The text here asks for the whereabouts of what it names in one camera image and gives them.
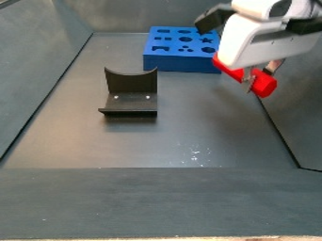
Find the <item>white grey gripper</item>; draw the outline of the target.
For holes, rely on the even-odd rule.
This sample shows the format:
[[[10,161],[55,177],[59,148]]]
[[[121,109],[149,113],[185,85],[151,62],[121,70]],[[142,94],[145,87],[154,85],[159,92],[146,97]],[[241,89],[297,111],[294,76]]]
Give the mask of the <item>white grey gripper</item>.
[[[201,34],[223,26],[217,56],[230,68],[309,52],[322,35],[322,0],[231,0],[195,20]],[[246,93],[257,76],[246,69]]]

